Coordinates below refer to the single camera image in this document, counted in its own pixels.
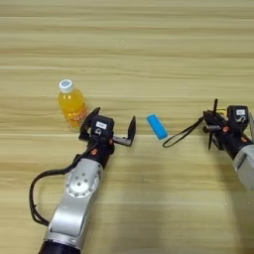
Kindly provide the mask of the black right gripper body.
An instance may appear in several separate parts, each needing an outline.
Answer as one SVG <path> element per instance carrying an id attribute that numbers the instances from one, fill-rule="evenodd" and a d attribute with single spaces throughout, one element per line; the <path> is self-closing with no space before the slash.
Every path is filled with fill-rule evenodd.
<path id="1" fill-rule="evenodd" d="M 245 134 L 238 129 L 225 126 L 213 133 L 213 144 L 220 151 L 225 151 L 231 159 L 234 159 L 238 152 L 246 146 L 254 145 Z"/>

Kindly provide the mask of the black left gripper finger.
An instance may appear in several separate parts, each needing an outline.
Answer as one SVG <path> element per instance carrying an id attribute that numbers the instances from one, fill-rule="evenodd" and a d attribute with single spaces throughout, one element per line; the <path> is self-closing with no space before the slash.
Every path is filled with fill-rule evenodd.
<path id="1" fill-rule="evenodd" d="M 129 147 L 132 146 L 132 143 L 134 141 L 136 135 L 136 117 L 133 116 L 129 128 L 128 128 L 128 141 L 129 141 Z"/>
<path id="2" fill-rule="evenodd" d="M 84 122 L 82 123 L 81 127 L 80 127 L 80 133 L 84 134 L 88 132 L 88 129 L 91 127 L 91 123 L 93 118 L 99 113 L 100 108 L 97 107 L 95 109 L 93 109 L 85 118 Z"/>

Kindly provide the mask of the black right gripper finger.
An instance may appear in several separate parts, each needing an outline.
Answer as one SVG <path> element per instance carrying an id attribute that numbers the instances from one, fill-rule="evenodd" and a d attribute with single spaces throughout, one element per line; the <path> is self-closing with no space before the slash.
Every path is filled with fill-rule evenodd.
<path id="1" fill-rule="evenodd" d="M 203 118 L 207 124 L 220 124 L 225 121 L 225 119 L 220 114 L 213 113 L 210 110 L 203 112 Z"/>
<path id="2" fill-rule="evenodd" d="M 222 128 L 218 125 L 204 125 L 202 131 L 204 133 L 215 133 L 221 131 Z"/>

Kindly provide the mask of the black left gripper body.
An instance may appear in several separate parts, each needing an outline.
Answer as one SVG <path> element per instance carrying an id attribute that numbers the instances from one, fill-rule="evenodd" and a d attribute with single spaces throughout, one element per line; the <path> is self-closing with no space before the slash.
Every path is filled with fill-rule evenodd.
<path id="1" fill-rule="evenodd" d="M 83 157 L 85 159 L 92 160 L 105 168 L 109 157 L 115 151 L 115 145 L 123 145 L 131 147 L 133 143 L 133 134 L 129 134 L 128 137 L 118 137 L 113 132 L 97 132 L 80 133 L 79 140 L 87 141 L 87 149 Z"/>

